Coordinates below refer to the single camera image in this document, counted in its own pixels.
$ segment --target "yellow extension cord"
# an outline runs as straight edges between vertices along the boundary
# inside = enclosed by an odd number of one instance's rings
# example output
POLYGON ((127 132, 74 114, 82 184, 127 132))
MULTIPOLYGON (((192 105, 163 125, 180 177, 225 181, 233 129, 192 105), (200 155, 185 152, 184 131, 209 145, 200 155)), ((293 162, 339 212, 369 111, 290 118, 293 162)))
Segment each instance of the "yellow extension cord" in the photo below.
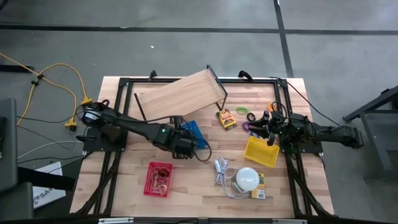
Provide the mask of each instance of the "yellow extension cord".
MULTIPOLYGON (((18 64, 19 66, 23 67, 24 69, 26 69, 26 70, 32 72, 33 74, 36 74, 36 76, 39 76, 39 75, 43 74, 45 71, 47 71, 48 69, 50 69, 50 68, 52 68, 52 67, 56 67, 56 66, 65 66, 65 67, 68 67, 68 68, 72 69, 72 70, 78 75, 78 77, 79 77, 79 79, 80 79, 81 88, 82 88, 82 90, 83 90, 83 101, 82 101, 81 103, 82 103, 82 104, 85 104, 85 103, 89 103, 89 102, 92 102, 92 101, 93 101, 91 98, 88 98, 88 97, 87 97, 86 90, 85 90, 85 85, 84 85, 84 83, 83 83, 83 79, 81 78, 81 75, 77 72, 76 69, 74 69, 72 66, 70 66, 70 65, 68 65, 68 64, 65 64, 65 63, 56 63, 56 64, 53 64, 53 65, 48 66, 47 68, 43 69, 40 73, 37 73, 37 72, 35 72, 35 71, 33 71, 33 70, 27 68, 27 67, 24 66, 23 64, 17 62, 16 60, 14 60, 14 59, 8 57, 7 55, 4 55, 4 54, 2 54, 2 53, 0 53, 0 55, 3 56, 3 57, 5 57, 6 59, 8 59, 8 60, 10 60, 10 61, 12 61, 12 62, 18 64)), ((53 82, 51 82, 50 80, 48 80, 48 79, 46 79, 46 78, 44 78, 44 77, 43 77, 42 79, 43 79, 44 81, 46 81, 47 83, 53 85, 53 86, 56 86, 56 87, 59 87, 59 88, 62 88, 62 89, 64 89, 64 90, 66 90, 67 92, 69 92, 69 93, 73 96, 73 99, 74 99, 74 109, 73 109, 72 117, 69 119, 69 121, 68 121, 67 123, 65 123, 65 126, 66 126, 66 127, 69 127, 69 126, 72 126, 72 125, 73 125, 73 126, 76 126, 76 122, 75 122, 75 115, 76 115, 75 113, 76 113, 76 109, 77 109, 76 95, 75 95, 70 89, 68 89, 67 87, 64 87, 64 86, 58 85, 58 84, 56 84, 56 83, 53 83, 53 82)), ((27 102, 25 111, 24 111, 24 113, 22 114, 22 116, 21 116, 21 118, 19 119, 19 121, 17 122, 17 126, 19 126, 19 124, 21 123, 22 119, 25 117, 27 111, 29 110, 30 102, 31 102, 31 99, 32 99, 32 97, 33 97, 33 92, 34 92, 35 87, 36 87, 36 86, 35 86, 34 84, 32 84, 32 88, 30 89, 29 98, 28 98, 28 102, 27 102)))

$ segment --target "blue object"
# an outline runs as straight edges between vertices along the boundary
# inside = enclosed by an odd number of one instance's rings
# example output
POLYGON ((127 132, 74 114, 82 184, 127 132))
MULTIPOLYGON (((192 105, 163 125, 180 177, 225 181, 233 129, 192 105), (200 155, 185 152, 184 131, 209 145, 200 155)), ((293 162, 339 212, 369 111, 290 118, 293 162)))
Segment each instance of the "blue object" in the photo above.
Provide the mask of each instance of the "blue object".
POLYGON ((197 138, 198 149, 204 149, 207 147, 206 140, 201 134, 196 121, 190 121, 188 123, 182 124, 181 127, 192 131, 193 135, 197 138))
POLYGON ((253 137, 256 137, 256 138, 260 138, 260 136, 258 134, 254 133, 252 131, 250 132, 250 135, 253 136, 253 137))

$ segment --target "white light bulb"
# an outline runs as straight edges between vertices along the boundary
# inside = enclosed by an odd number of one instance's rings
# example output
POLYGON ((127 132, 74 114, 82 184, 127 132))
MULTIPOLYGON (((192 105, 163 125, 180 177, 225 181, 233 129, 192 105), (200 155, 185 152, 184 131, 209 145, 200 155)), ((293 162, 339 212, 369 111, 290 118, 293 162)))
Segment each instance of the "white light bulb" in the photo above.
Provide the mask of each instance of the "white light bulb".
POLYGON ((244 191, 254 190, 260 183, 259 174, 251 167, 243 167, 236 174, 236 183, 244 191))

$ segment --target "red plastic basket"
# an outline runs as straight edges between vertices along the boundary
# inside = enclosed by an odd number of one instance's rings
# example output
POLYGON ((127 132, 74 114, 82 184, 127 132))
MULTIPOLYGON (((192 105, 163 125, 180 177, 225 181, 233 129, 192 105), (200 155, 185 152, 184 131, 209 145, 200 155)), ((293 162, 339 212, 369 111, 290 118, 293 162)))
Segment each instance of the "red plastic basket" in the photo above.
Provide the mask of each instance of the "red plastic basket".
POLYGON ((173 164, 164 162, 150 162, 148 165, 147 178, 144 186, 144 195, 153 197, 167 197, 169 195, 170 179, 172 178, 172 172, 173 164), (161 192, 154 187, 154 183, 152 182, 152 174, 155 172, 155 168, 167 169, 170 171, 169 179, 164 184, 167 186, 165 194, 161 194, 161 192))

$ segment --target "power cord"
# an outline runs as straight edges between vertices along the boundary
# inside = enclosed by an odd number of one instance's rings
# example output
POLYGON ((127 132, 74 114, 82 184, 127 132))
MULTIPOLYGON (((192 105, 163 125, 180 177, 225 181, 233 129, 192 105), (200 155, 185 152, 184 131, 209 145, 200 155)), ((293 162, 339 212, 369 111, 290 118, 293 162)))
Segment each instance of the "power cord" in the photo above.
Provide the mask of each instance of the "power cord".
POLYGON ((41 157, 41 158, 36 158, 36 159, 28 159, 26 161, 18 162, 18 164, 23 164, 25 162, 30 162, 30 161, 36 161, 36 160, 42 160, 42 159, 58 159, 58 160, 69 160, 69 159, 74 159, 74 158, 80 158, 83 156, 72 156, 68 158, 57 158, 57 157, 41 157))
POLYGON ((227 159, 222 158, 222 157, 219 157, 219 158, 217 158, 214 161, 214 165, 215 165, 216 172, 217 172, 217 176, 215 178, 216 183, 217 184, 221 184, 221 186, 224 188, 225 194, 228 197, 230 197, 230 198, 241 199, 241 198, 244 198, 244 197, 248 196, 248 194, 250 192, 246 192, 244 195, 242 195, 240 197, 237 197, 236 194, 232 194, 228 190, 228 188, 226 186, 226 181, 230 180, 230 179, 232 179, 234 177, 234 175, 236 173, 236 169, 237 169, 237 168, 234 168, 232 166, 229 166, 228 164, 229 164, 229 161, 227 159), (231 176, 228 176, 227 175, 228 169, 233 169, 234 170, 234 174, 231 175, 231 176))
POLYGON ((22 157, 24 157, 24 156, 27 156, 27 155, 29 155, 30 153, 35 152, 36 150, 42 149, 42 148, 44 148, 44 147, 51 146, 51 145, 54 145, 54 144, 63 144, 63 143, 83 144, 83 142, 80 142, 80 141, 57 141, 57 142, 50 142, 50 143, 44 144, 44 145, 42 145, 42 146, 39 146, 39 147, 37 147, 37 148, 35 148, 35 149, 33 149, 33 150, 31 150, 31 151, 29 151, 29 152, 27 152, 27 153, 21 155, 21 156, 19 156, 18 159, 20 159, 20 158, 22 158, 22 157))
POLYGON ((333 121, 332 119, 330 119, 329 117, 327 117, 326 115, 324 115, 323 113, 319 112, 307 99, 306 97, 304 97, 292 84, 290 84, 287 80, 281 79, 279 77, 268 77, 268 78, 276 78, 282 82, 287 83, 288 85, 290 85, 318 114, 322 115, 324 118, 328 119, 329 121, 331 121, 332 123, 334 123, 337 126, 340 126, 340 124, 338 124, 337 122, 333 121))
MULTIPOLYGON (((8 59, 8 60, 10 60, 10 61, 12 61, 12 62, 18 64, 19 66, 23 67, 24 69, 26 69, 26 70, 32 72, 33 74, 36 74, 36 76, 37 76, 37 78, 35 79, 35 81, 32 81, 32 88, 30 89, 28 103, 27 103, 26 108, 25 108, 25 111, 24 111, 24 113, 22 114, 21 117, 24 117, 24 116, 26 115, 27 111, 29 110, 29 106, 30 106, 31 99, 32 99, 32 97, 33 97, 34 89, 35 89, 35 87, 39 84, 39 80, 43 79, 43 80, 46 81, 47 83, 49 83, 49 84, 51 84, 51 85, 53 85, 53 86, 59 87, 59 88, 61 88, 61 89, 64 89, 64 90, 66 90, 67 92, 69 92, 69 93, 72 95, 72 97, 73 97, 73 99, 74 99, 74 110, 73 110, 74 113, 72 114, 72 117, 69 119, 69 122, 65 123, 65 126, 68 127, 68 128, 70 128, 72 131, 75 131, 75 130, 76 130, 76 122, 75 122, 75 120, 74 120, 74 116, 76 115, 76 114, 75 114, 75 111, 77 110, 77 108, 76 108, 76 106, 77 106, 76 95, 75 95, 70 89, 68 89, 67 87, 58 85, 58 84, 53 83, 53 82, 51 82, 50 80, 44 78, 43 73, 44 73, 45 71, 47 71, 48 69, 50 69, 50 68, 52 68, 52 67, 56 67, 56 66, 64 66, 64 67, 70 68, 71 70, 73 70, 73 71, 78 75, 78 78, 80 79, 80 82, 81 82, 81 87, 82 87, 82 90, 83 90, 83 101, 82 101, 81 103, 82 103, 82 104, 85 104, 85 103, 92 102, 93 100, 92 100, 91 98, 88 98, 88 97, 87 97, 86 90, 85 90, 85 86, 84 86, 84 83, 83 83, 83 79, 81 78, 81 75, 77 72, 77 70, 74 69, 72 66, 70 66, 70 65, 68 65, 68 64, 65 64, 65 63, 56 63, 56 64, 53 64, 53 65, 51 65, 51 66, 49 66, 49 67, 43 69, 40 73, 37 73, 37 72, 35 72, 35 71, 33 71, 33 70, 27 68, 27 67, 24 66, 23 64, 17 62, 16 60, 14 60, 14 59, 8 57, 7 55, 4 55, 4 54, 2 54, 2 53, 0 53, 0 55, 3 56, 3 57, 5 57, 6 59, 8 59)), ((20 125, 21 121, 22 121, 22 119, 20 119, 20 120, 17 122, 17 126, 20 125)))
POLYGON ((40 136, 40 137, 42 137, 42 138, 45 138, 45 139, 47 139, 47 140, 49 140, 49 141, 52 141, 52 142, 54 142, 55 144, 58 144, 59 146, 61 146, 61 147, 64 148, 64 149, 68 149, 68 150, 69 150, 69 149, 73 149, 73 148, 75 147, 75 145, 73 144, 72 147, 68 148, 68 147, 65 147, 65 146, 59 144, 57 141, 54 141, 53 139, 50 139, 50 138, 48 138, 48 137, 46 137, 46 136, 44 136, 44 135, 42 135, 42 134, 39 134, 39 133, 37 133, 37 132, 35 132, 35 131, 30 130, 30 129, 28 129, 28 128, 25 128, 25 127, 22 127, 22 126, 18 126, 18 128, 22 128, 22 129, 24 129, 24 130, 26 130, 26 131, 28 131, 28 132, 30 132, 30 133, 36 134, 36 135, 38 135, 38 136, 40 136))
POLYGON ((206 162, 206 161, 208 161, 209 159, 210 159, 210 157, 211 157, 211 154, 212 154, 212 151, 211 151, 211 147, 210 147, 210 144, 206 141, 206 140, 204 140, 204 139, 201 139, 202 141, 204 141, 205 143, 206 143, 206 145, 207 145, 207 148, 205 148, 205 149, 209 149, 209 156, 206 158, 206 159, 200 159, 199 157, 198 157, 198 154, 197 154, 197 151, 195 152, 195 157, 200 161, 200 162, 206 162))
POLYGON ((40 121, 40 122, 44 122, 44 123, 62 123, 62 122, 65 122, 65 121, 69 120, 70 118, 72 118, 72 116, 70 116, 68 118, 65 118, 65 119, 63 119, 61 121, 46 121, 46 120, 36 119, 36 118, 24 118, 24 117, 21 117, 21 116, 17 116, 17 118, 26 119, 26 120, 30 120, 30 121, 40 121))
POLYGON ((84 159, 84 156, 83 156, 83 158, 79 158, 79 159, 77 159, 77 160, 75 160, 75 161, 73 161, 73 162, 70 162, 70 163, 68 163, 68 164, 65 164, 65 165, 63 165, 63 166, 61 166, 61 167, 58 167, 58 168, 56 168, 56 169, 54 169, 54 170, 51 170, 50 172, 47 172, 47 173, 50 174, 50 173, 52 173, 52 172, 54 172, 54 171, 56 171, 56 170, 59 170, 59 169, 61 169, 61 168, 67 167, 67 166, 69 166, 69 165, 72 165, 72 164, 74 164, 75 162, 78 162, 78 161, 83 160, 83 159, 84 159))

